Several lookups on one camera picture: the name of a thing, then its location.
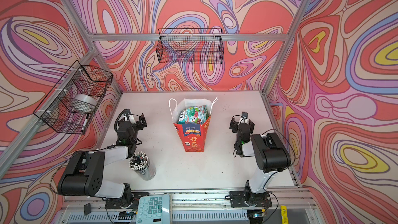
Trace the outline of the teal mint snack bag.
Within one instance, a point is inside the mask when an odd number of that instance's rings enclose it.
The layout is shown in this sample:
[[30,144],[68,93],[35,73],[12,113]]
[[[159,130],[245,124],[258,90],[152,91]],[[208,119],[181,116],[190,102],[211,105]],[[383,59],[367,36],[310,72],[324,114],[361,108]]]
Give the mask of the teal mint snack bag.
[[209,117],[208,110],[205,105],[192,106],[181,111],[178,124],[196,123],[203,124]]

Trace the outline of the red white paper bag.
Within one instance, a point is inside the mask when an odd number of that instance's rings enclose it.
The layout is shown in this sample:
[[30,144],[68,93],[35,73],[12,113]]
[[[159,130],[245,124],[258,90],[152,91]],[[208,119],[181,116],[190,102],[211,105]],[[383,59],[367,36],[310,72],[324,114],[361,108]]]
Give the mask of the red white paper bag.
[[[205,149],[205,140],[207,131],[210,125],[211,113],[218,98],[216,97],[213,101],[207,99],[183,99],[177,102],[175,99],[169,100],[169,109],[172,116],[173,125],[178,133],[178,136],[183,144],[186,152],[203,152]],[[192,107],[205,105],[209,117],[203,124],[186,123],[178,124],[178,119],[181,111]]]

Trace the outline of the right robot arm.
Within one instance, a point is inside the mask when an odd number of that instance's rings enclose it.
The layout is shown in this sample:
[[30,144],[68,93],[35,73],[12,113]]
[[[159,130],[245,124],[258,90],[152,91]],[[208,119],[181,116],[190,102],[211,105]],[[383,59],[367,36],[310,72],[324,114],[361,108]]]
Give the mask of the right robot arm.
[[291,156],[286,146],[276,133],[270,129],[263,134],[255,134],[255,124],[248,118],[248,113],[234,115],[229,129],[236,134],[234,157],[253,157],[257,168],[241,191],[230,191],[226,199],[233,208],[272,206],[272,200],[267,190],[274,176],[292,165]]

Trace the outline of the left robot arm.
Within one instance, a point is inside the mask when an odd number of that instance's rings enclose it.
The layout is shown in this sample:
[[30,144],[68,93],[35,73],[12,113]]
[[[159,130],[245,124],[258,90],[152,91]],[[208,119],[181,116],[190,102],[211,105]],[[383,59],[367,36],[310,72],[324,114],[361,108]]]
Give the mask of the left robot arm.
[[138,199],[128,183],[117,183],[104,178],[104,168],[127,160],[131,169],[143,171],[150,165],[143,152],[136,152],[142,144],[138,132],[147,127],[144,114],[132,114],[123,110],[114,122],[117,134],[115,144],[97,151],[77,151],[69,159],[57,186],[62,196],[86,196],[101,198],[107,209],[129,209]]

